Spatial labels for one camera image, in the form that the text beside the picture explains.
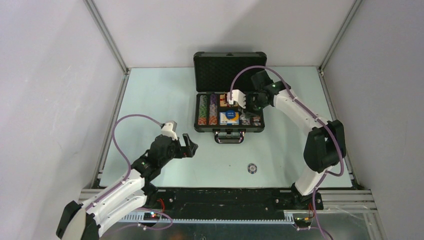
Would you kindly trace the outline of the blue small blind button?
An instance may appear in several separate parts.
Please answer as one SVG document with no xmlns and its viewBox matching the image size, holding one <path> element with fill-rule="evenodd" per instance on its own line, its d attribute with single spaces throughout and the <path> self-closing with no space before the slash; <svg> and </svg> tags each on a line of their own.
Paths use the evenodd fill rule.
<svg viewBox="0 0 424 240">
<path fill-rule="evenodd" d="M 236 112 L 233 110 L 228 110 L 225 112 L 225 116 L 227 119 L 234 119 L 236 117 Z"/>
</svg>

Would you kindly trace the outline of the red card deck box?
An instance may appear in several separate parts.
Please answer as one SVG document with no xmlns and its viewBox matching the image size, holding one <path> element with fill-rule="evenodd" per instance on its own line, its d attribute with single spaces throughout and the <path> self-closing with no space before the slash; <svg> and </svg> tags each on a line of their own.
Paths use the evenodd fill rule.
<svg viewBox="0 0 424 240">
<path fill-rule="evenodd" d="M 230 106 L 228 101 L 227 101 L 227 95 L 225 93 L 219 95 L 219 106 L 222 107 L 222 108 Z"/>
</svg>

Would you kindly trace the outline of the black poker case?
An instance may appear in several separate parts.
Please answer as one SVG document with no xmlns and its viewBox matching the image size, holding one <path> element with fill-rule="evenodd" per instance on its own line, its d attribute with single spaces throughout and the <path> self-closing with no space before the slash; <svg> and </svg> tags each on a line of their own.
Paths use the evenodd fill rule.
<svg viewBox="0 0 424 240">
<path fill-rule="evenodd" d="M 220 107 L 220 95 L 230 91 L 234 78 L 240 71 L 250 66 L 265 66 L 267 55 L 264 52 L 204 52 L 193 56 L 195 88 L 197 91 L 194 129 L 198 133 L 212 133 L 218 144 L 240 144 L 246 133 L 261 133 L 265 129 L 265 120 L 261 114 L 261 126 L 242 125 L 242 108 L 235 106 Z M 217 125 L 209 124 L 210 95 L 217 94 Z M 207 95 L 207 125 L 198 125 L 199 101 L 201 95 Z M 220 125 L 219 113 L 233 110 L 239 113 L 238 125 Z"/>
</svg>

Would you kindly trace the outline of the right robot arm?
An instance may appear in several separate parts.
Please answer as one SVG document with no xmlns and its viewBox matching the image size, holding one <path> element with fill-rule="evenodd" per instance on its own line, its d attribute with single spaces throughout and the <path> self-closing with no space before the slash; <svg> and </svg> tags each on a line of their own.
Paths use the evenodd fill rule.
<svg viewBox="0 0 424 240">
<path fill-rule="evenodd" d="M 329 120 L 307 107 L 294 90 L 279 75 L 273 81 L 270 68 L 260 67 L 251 77 L 254 93 L 238 97 L 239 106 L 246 115 L 257 115 L 270 106 L 284 113 L 306 135 L 303 159 L 305 168 L 293 184 L 291 204 L 304 209 L 311 196 L 327 175 L 340 177 L 345 172 L 346 142 L 344 125 L 339 120 Z"/>
</svg>

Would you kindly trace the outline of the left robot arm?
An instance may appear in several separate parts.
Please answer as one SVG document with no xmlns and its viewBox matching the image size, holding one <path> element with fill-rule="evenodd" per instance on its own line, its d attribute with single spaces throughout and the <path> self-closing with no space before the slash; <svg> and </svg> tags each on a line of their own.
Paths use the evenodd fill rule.
<svg viewBox="0 0 424 240">
<path fill-rule="evenodd" d="M 173 159 L 192 158 L 198 145 L 183 134 L 179 139 L 159 135 L 150 148 L 136 159 L 129 173 L 95 196 L 77 203 L 71 201 L 62 212 L 56 236 L 61 240 L 98 240 L 116 222 L 130 212 L 153 208 L 158 202 L 158 189 L 151 183 L 162 168 Z"/>
</svg>

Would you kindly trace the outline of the brown chip row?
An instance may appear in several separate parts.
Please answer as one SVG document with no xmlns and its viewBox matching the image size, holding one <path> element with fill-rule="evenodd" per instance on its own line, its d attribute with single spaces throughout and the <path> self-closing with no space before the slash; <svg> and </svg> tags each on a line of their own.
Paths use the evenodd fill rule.
<svg viewBox="0 0 424 240">
<path fill-rule="evenodd" d="M 254 116 L 251 118 L 251 124 L 253 126 L 261 126 L 262 125 L 262 119 L 260 116 Z"/>
</svg>

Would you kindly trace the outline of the blue orange chip row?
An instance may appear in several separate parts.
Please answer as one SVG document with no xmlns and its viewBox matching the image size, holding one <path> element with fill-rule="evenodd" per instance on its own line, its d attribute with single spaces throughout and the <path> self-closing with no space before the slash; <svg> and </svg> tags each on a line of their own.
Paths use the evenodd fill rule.
<svg viewBox="0 0 424 240">
<path fill-rule="evenodd" d="M 251 124 L 251 120 L 245 114 L 240 115 L 240 122 L 243 126 L 249 126 Z"/>
</svg>

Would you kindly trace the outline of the blue card deck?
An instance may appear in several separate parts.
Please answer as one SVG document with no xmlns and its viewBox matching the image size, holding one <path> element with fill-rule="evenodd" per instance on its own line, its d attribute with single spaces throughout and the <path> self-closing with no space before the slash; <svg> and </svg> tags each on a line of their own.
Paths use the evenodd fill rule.
<svg viewBox="0 0 424 240">
<path fill-rule="evenodd" d="M 223 125 L 223 126 L 232 126 L 232 125 L 239 125 L 240 124 L 240 116 L 239 116 L 239 114 L 238 114 L 238 116 L 239 116 L 238 121 L 234 122 L 234 121 L 229 121 L 226 118 L 225 112 L 220 112 L 219 113 L 219 124 L 220 125 Z"/>
</svg>

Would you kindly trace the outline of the green chip row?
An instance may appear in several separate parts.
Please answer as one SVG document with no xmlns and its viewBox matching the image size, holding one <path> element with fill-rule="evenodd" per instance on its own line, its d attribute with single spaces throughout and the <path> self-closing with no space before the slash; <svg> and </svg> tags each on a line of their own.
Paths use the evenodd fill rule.
<svg viewBox="0 0 424 240">
<path fill-rule="evenodd" d="M 201 95 L 199 98 L 198 106 L 198 120 L 197 124 L 200 126 L 207 125 L 207 113 L 208 113 L 208 96 Z"/>
</svg>

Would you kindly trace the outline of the purple blue chip row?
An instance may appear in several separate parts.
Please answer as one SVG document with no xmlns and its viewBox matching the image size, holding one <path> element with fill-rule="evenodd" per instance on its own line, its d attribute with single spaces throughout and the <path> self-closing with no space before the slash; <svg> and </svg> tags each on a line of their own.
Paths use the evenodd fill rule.
<svg viewBox="0 0 424 240">
<path fill-rule="evenodd" d="M 209 99 L 209 118 L 208 123 L 210 125 L 217 125 L 217 109 L 218 109 L 218 95 L 213 93 Z"/>
</svg>

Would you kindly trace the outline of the grey poker chip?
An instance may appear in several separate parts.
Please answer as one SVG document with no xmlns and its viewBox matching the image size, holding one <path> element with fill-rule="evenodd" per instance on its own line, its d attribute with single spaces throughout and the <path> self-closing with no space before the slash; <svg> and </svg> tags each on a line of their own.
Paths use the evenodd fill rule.
<svg viewBox="0 0 424 240">
<path fill-rule="evenodd" d="M 258 167 L 257 167 L 257 165 L 256 165 L 256 164 L 254 164 L 254 163 L 250 163 L 250 164 L 248 164 L 248 166 L 247 166 L 247 171 L 248 171 L 250 174 L 255 174 L 255 173 L 257 172 L 257 170 L 258 170 Z"/>
</svg>

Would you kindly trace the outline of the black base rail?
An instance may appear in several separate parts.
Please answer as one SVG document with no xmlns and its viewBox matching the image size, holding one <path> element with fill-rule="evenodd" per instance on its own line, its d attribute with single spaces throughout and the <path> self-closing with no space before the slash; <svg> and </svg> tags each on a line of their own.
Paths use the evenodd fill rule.
<svg viewBox="0 0 424 240">
<path fill-rule="evenodd" d="M 288 211 L 323 210 L 320 193 L 302 196 L 292 188 L 160 187 L 148 209 L 164 210 L 176 220 L 283 220 Z"/>
</svg>

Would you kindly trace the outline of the right aluminium frame post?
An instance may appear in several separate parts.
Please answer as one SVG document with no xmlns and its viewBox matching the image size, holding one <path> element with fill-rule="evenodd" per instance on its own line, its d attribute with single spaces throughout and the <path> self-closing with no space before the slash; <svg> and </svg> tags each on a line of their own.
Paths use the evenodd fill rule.
<svg viewBox="0 0 424 240">
<path fill-rule="evenodd" d="M 328 63 L 331 60 L 331 57 L 333 56 L 335 50 L 337 49 L 340 41 L 342 40 L 343 36 L 345 35 L 346 31 L 348 30 L 348 27 L 350 26 L 352 20 L 354 19 L 355 15 L 357 14 L 359 8 L 361 7 L 363 0 L 354 0 L 353 4 L 349 8 L 348 13 L 346 14 L 344 20 L 342 21 L 341 26 L 339 27 L 338 31 L 336 32 L 335 37 L 333 38 L 328 50 L 326 51 L 323 60 L 321 61 L 319 65 L 320 72 L 324 72 L 325 68 L 327 67 Z"/>
</svg>

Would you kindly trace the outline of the aluminium frame post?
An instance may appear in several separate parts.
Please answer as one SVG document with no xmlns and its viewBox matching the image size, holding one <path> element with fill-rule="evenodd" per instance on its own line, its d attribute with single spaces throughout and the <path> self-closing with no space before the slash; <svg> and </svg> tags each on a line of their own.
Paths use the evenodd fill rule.
<svg viewBox="0 0 424 240">
<path fill-rule="evenodd" d="M 94 23 L 96 24 L 100 34 L 102 35 L 106 45 L 112 53 L 112 56 L 116 60 L 120 70 L 124 75 L 129 72 L 129 67 L 125 63 L 125 60 L 104 20 L 102 14 L 94 0 L 83 0 L 88 12 L 90 13 Z"/>
<path fill-rule="evenodd" d="M 338 31 L 336 32 L 335 37 L 333 38 L 328 50 L 326 51 L 323 60 L 321 61 L 319 65 L 320 72 L 324 72 L 325 68 L 327 67 L 328 63 L 331 60 L 331 57 L 333 56 L 335 50 L 337 49 L 340 41 L 342 40 L 343 36 L 345 35 L 346 31 L 348 30 L 348 27 L 350 26 L 352 20 L 354 19 L 355 15 L 357 14 L 359 8 L 361 7 L 363 0 L 354 0 L 353 4 L 349 8 L 348 13 L 346 14 L 344 20 L 342 21 L 341 26 L 339 27 Z"/>
</svg>

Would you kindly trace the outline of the left aluminium frame post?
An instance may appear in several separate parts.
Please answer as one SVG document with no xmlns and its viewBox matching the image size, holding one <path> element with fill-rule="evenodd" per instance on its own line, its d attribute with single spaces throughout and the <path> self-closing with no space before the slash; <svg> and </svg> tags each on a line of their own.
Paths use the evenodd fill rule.
<svg viewBox="0 0 424 240">
<path fill-rule="evenodd" d="M 94 0 L 83 0 L 88 12 L 90 13 L 94 23 L 96 24 L 100 34 L 102 35 L 106 45 L 112 53 L 112 56 L 116 60 L 120 70 L 124 75 L 129 72 L 129 67 L 125 63 L 125 60 L 104 20 L 102 14 Z"/>
</svg>

